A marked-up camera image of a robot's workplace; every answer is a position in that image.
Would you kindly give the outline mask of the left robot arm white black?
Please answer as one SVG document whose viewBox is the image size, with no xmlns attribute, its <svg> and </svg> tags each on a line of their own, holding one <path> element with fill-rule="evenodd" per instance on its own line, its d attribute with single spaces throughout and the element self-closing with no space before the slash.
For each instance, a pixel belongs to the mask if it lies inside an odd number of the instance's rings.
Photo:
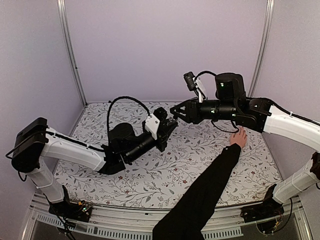
<svg viewBox="0 0 320 240">
<path fill-rule="evenodd" d="M 177 126 L 173 118 L 159 120 L 151 115 L 142 123 L 140 135 L 135 135 L 131 124 L 120 123 L 108 134 L 108 145 L 95 147 L 54 130 L 47 125 L 47 119 L 39 117 L 17 134 L 13 149 L 5 156 L 16 171 L 31 178 L 63 217 L 70 217 L 74 205 L 67 200 L 67 192 L 53 177 L 44 158 L 61 159 L 113 175 L 153 148 L 163 152 Z"/>
</svg>

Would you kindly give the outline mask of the person's bare hand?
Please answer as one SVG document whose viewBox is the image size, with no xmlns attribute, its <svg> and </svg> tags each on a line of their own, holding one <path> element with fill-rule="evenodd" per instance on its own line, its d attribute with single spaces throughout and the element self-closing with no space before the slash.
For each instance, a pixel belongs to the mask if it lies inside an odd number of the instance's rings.
<svg viewBox="0 0 320 240">
<path fill-rule="evenodd" d="M 233 133 L 230 136 L 230 145 L 238 145 L 241 149 L 243 149 L 247 143 L 247 133 L 245 128 L 242 126 L 237 133 Z"/>
</svg>

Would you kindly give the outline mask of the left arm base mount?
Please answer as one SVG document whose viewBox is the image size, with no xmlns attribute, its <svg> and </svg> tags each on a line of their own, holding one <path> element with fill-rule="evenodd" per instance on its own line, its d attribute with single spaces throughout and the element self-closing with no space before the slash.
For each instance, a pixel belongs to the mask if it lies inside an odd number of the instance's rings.
<svg viewBox="0 0 320 240">
<path fill-rule="evenodd" d="M 88 223 L 92 214 L 92 204 L 85 200 L 80 200 L 77 203 L 70 202 L 68 191 L 64 185 L 62 185 L 62 189 L 62 201 L 57 203 L 48 201 L 49 213 L 66 219 Z"/>
</svg>

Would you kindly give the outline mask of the black sleeved forearm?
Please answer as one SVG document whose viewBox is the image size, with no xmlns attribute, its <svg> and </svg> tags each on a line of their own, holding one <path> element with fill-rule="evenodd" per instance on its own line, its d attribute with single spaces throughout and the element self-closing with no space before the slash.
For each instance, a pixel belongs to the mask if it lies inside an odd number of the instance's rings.
<svg viewBox="0 0 320 240">
<path fill-rule="evenodd" d="M 153 240 L 203 240 L 203 227 L 237 165 L 241 147 L 225 147 L 210 166 L 192 183 L 178 203 L 153 228 Z"/>
</svg>

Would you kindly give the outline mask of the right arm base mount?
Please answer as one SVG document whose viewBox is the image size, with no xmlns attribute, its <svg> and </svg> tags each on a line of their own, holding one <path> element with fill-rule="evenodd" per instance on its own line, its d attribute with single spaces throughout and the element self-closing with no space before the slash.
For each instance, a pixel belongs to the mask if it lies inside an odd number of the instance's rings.
<svg viewBox="0 0 320 240">
<path fill-rule="evenodd" d="M 278 203 L 273 199 L 273 191 L 275 187 L 276 184 L 273 184 L 268 188 L 262 203 L 241 208 L 240 216 L 243 218 L 245 223 L 264 220 L 276 216 L 280 216 L 280 218 L 282 218 L 284 213 L 283 204 Z M 262 234 L 273 234 L 279 223 L 280 220 L 275 219 L 261 222 L 257 224 L 257 229 Z"/>
</svg>

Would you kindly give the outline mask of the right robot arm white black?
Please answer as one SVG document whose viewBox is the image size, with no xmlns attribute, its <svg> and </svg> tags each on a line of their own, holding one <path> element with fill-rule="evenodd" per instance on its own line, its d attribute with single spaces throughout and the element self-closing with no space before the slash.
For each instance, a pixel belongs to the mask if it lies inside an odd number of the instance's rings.
<svg viewBox="0 0 320 240">
<path fill-rule="evenodd" d="M 315 152 L 312 158 L 287 179 L 271 186 L 259 206 L 262 218 L 269 218 L 278 210 L 278 205 L 303 192 L 320 181 L 320 124 L 280 107 L 273 100 L 246 96 L 243 77 L 237 73 L 215 74 L 216 99 L 207 99 L 199 77 L 188 72 L 183 76 L 189 91 L 196 97 L 170 109 L 174 118 L 188 124 L 203 120 L 231 121 L 233 124 L 259 133 L 282 136 Z"/>
</svg>

